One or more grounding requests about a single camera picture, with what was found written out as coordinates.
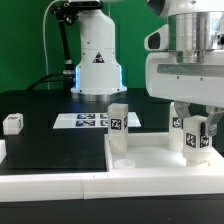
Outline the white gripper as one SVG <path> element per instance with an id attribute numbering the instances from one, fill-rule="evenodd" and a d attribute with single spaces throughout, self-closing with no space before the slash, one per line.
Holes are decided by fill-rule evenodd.
<path id="1" fill-rule="evenodd" d="M 189 103 L 206 105 L 208 117 L 201 124 L 201 134 L 217 134 L 224 115 L 224 51 L 207 52 L 199 64 L 177 63 L 174 53 L 151 53 L 145 70 L 150 96 L 176 100 L 174 108 L 180 119 L 190 116 Z"/>

